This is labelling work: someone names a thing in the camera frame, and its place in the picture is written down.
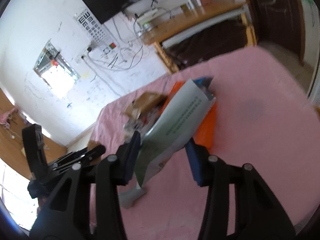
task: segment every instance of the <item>electrical cable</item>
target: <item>electrical cable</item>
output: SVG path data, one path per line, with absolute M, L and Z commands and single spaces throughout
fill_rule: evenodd
M 158 3 L 158 1 L 157 0 L 152 0 L 152 3 L 151 3 L 151 8 L 152 8 L 152 6 L 153 6 L 153 3 Z
M 109 63 L 108 66 L 110 66 L 110 65 L 113 63 L 113 61 L 116 59 L 117 56 L 118 56 L 118 54 L 115 55 L 115 57 L 114 57 L 113 60 Z
M 149 49 L 149 46 L 145 46 L 145 47 L 148 49 L 148 55 L 146 57 L 144 57 L 144 58 L 147 58 L 150 55 L 150 49 Z
M 104 24 L 101 24 L 101 26 L 102 26 L 103 28 L 105 28 L 105 29 L 108 31 L 108 33 L 115 39 L 116 43 L 119 44 L 119 41 L 118 41 L 117 38 L 113 35 L 113 33 L 109 30 L 109 28 L 108 28 L 107 26 L 105 26 Z
M 127 62 L 127 60 L 126 60 L 126 59 L 124 59 L 124 57 L 122 56 L 122 54 L 121 54 L 121 53 L 120 53 L 120 56 L 121 56 L 121 58 L 122 58 L 122 61 Z
M 102 82 L 105 83 L 105 84 L 110 88 L 110 90 L 111 90 L 116 96 L 121 97 L 121 95 L 118 94 L 118 93 L 113 89 L 113 87 L 112 87 L 105 79 L 103 79 L 103 78 L 98 74 L 98 72 L 95 71 L 95 69 L 94 69 L 93 67 L 91 67 L 90 64 L 89 64 L 84 58 L 82 58 L 82 60 L 83 60 L 83 61 L 85 62 L 85 64 L 95 73 L 95 75 L 98 76 L 98 77 L 102 80 Z
M 124 23 L 124 25 L 127 27 L 128 31 L 131 32 L 133 35 L 134 33 L 132 32 L 131 28 L 128 26 L 127 21 L 124 20 L 124 18 L 121 18 L 122 22 Z
M 122 49 L 120 49 L 120 51 L 122 51 L 123 49 L 129 50 L 129 51 L 133 52 L 134 54 L 136 53 L 133 49 L 130 49 L 130 48 L 122 48 Z
M 116 60 L 113 62 L 113 64 L 112 64 L 111 68 L 113 68 L 113 67 L 114 67 L 114 65 L 115 65 L 115 63 L 117 62 L 117 60 L 118 60 L 118 57 L 116 57 Z
M 116 31 L 117 31 L 117 33 L 118 33 L 119 39 L 120 39 L 123 43 L 126 43 L 126 42 L 122 39 L 122 37 L 121 37 L 121 35 L 120 35 L 120 32 L 119 32 L 118 27 L 117 27 L 117 25 L 116 25 L 115 19 L 112 18 L 112 21 L 113 21 L 113 25 L 115 26 Z
M 122 58 L 124 58 L 124 56 L 122 55 L 122 50 L 123 50 L 124 48 L 120 48 L 120 50 L 119 50 L 119 53 L 120 53 L 120 55 L 121 55 L 121 57 Z
M 21 138 L 16 132 L 12 131 L 10 128 L 5 128 L 5 130 L 7 131 L 7 133 L 10 134 L 10 137 L 11 137 L 11 138 L 12 138 L 12 136 L 14 137 L 14 135 L 12 135 L 10 132 L 14 133 L 16 136 L 18 136 L 18 137 L 22 140 L 22 138 Z
M 102 68 L 104 68 L 104 69 L 106 69 L 106 70 L 109 70 L 109 71 L 112 71 L 112 72 L 120 72 L 120 71 L 127 71 L 127 70 L 128 70 L 127 68 L 121 68 L 121 67 L 119 67 L 119 66 L 117 66 L 117 65 L 114 65 L 114 67 L 119 68 L 119 70 L 110 69 L 110 68 L 107 68 L 107 67 L 105 67 L 105 66 L 101 66 L 101 65 L 95 63 L 95 61 L 96 61 L 96 62 L 102 62 L 102 63 L 104 63 L 104 64 L 110 64 L 110 63 L 109 63 L 109 62 L 106 62 L 106 61 L 103 61 L 103 60 L 96 60 L 96 59 L 94 59 L 94 58 L 91 58 L 89 55 L 87 55 L 87 56 L 88 56 L 89 60 L 90 60 L 93 64 L 95 64 L 95 65 L 98 66 L 98 67 L 102 67 Z
M 170 13 L 170 19 L 172 18 L 172 12 L 164 7 L 155 7 L 156 9 L 162 9 L 165 10 L 167 13 Z
M 136 22 L 137 22 L 137 19 L 134 21 L 133 23 L 133 31 L 134 31 L 134 34 L 136 35 L 137 38 L 140 38 L 138 33 L 137 33 L 137 30 L 136 30 Z
M 94 76 L 94 78 L 90 81 L 90 83 L 95 81 L 96 77 L 97 77 L 97 75 Z
M 141 54 L 140 60 L 139 60 L 134 66 L 132 66 L 135 57 L 138 55 L 138 53 L 139 53 L 141 50 L 142 50 L 142 54 Z M 98 67 L 101 67 L 101 68 L 103 68 L 103 69 L 106 69 L 106 70 L 109 70 L 109 71 L 112 71 L 112 72 L 127 71 L 127 70 L 129 70 L 129 69 L 134 68 L 134 67 L 135 67 L 136 65 L 138 65 L 138 64 L 140 63 L 140 61 L 142 60 L 142 57 L 143 57 L 143 44 L 142 44 L 141 48 L 138 50 L 138 52 L 133 56 L 132 61 L 131 61 L 131 64 L 130 64 L 130 67 L 128 67 L 128 68 L 122 68 L 122 69 L 119 69 L 119 70 L 110 69 L 110 68 L 106 68 L 106 67 L 104 67 L 104 66 L 101 66 L 101 65 L 99 65 L 99 64 L 97 64 L 97 63 L 94 62 L 94 59 L 90 57 L 89 53 L 87 54 L 87 56 L 88 56 L 89 60 L 90 60 L 94 65 L 96 65 L 96 66 L 98 66 Z

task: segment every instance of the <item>window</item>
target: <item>window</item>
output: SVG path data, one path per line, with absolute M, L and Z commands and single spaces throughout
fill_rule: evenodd
M 30 197 L 28 183 L 29 180 L 0 159 L 0 198 L 13 220 L 30 230 L 37 218 L 38 200 Z
M 64 98 L 80 78 L 50 41 L 41 52 L 34 71 L 59 99 Z

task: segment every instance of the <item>eye chart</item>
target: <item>eye chart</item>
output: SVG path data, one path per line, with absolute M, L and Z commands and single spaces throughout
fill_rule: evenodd
M 80 14 L 76 14 L 75 18 L 88 38 L 93 40 L 105 54 L 108 54 L 117 47 L 114 38 L 112 38 L 88 8 L 85 8 Z

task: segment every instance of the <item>bed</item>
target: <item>bed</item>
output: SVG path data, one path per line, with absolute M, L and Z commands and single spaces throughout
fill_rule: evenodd
M 123 143 L 126 106 L 145 91 L 168 93 L 178 80 L 214 76 L 218 120 L 212 154 L 241 166 L 252 163 L 273 190 L 292 223 L 320 203 L 320 123 L 305 93 L 268 52 L 248 47 L 213 58 L 174 75 L 165 75 L 105 106 L 91 140 L 114 154 Z M 131 181 L 120 191 L 135 187 Z M 147 193 L 122 209 L 128 239 L 197 239 L 207 188 L 193 181 L 185 150 L 176 152 L 147 184 Z M 91 223 L 95 224 L 94 187 Z M 230 203 L 229 232 L 235 207 Z

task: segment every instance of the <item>wooden desk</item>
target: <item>wooden desk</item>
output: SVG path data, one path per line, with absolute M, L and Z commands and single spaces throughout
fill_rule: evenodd
M 155 46 L 158 55 L 164 61 L 169 73 L 178 72 L 179 68 L 175 63 L 172 62 L 170 57 L 167 56 L 160 43 L 178 33 L 187 30 L 188 28 L 198 25 L 201 22 L 221 14 L 240 9 L 244 4 L 245 2 L 234 3 L 230 1 L 220 1 L 214 2 L 207 6 L 197 7 L 193 10 L 175 15 L 173 18 L 164 21 L 151 31 L 143 34 L 141 36 L 142 41 L 147 46 L 151 44 Z M 241 19 L 243 24 L 247 26 L 248 45 L 255 45 L 257 41 L 254 35 L 253 27 L 248 24 L 244 13 L 241 15 Z
M 180 33 L 203 21 L 229 11 L 239 9 L 244 4 L 245 2 L 215 2 L 204 7 L 197 7 L 164 21 L 151 31 L 142 35 L 142 41 L 145 45 L 165 41 L 177 33 Z

